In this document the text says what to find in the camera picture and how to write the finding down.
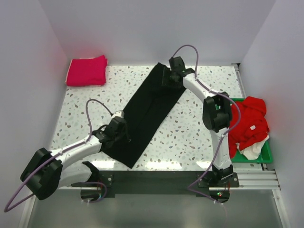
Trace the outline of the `black t shirt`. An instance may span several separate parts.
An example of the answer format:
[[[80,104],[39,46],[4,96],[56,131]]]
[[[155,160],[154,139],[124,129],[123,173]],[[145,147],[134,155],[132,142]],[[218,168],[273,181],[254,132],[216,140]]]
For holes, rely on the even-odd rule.
[[[131,140],[118,141],[112,146],[103,144],[102,152],[129,168],[135,165],[185,91],[184,87],[176,89],[162,86],[163,75],[169,73],[169,68],[161,63],[154,66],[123,109]]]

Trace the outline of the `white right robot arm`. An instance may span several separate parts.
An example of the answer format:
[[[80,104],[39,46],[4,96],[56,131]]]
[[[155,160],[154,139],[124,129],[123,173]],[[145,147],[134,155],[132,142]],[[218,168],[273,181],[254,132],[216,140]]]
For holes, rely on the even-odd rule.
[[[230,99],[226,92],[212,90],[210,86],[196,77],[192,68],[186,68],[181,57],[169,59],[170,69],[163,74],[162,85],[169,88],[186,88],[190,90],[202,103],[202,121],[210,131],[213,159],[209,169],[202,174],[200,180],[211,181],[221,187],[233,175],[233,166],[229,155],[228,133],[232,112]]]

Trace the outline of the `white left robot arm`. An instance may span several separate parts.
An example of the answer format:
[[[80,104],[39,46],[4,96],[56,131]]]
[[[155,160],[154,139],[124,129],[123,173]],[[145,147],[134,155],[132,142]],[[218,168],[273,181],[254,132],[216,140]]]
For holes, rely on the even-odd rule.
[[[22,172],[20,180],[39,200],[47,199],[65,185],[83,182],[87,186],[94,186],[98,182],[98,174],[92,170],[80,174],[63,174],[63,171],[87,156],[105,152],[117,142],[129,141],[124,112],[117,111],[104,130],[100,127],[88,138],[52,151],[45,148],[37,150]]]

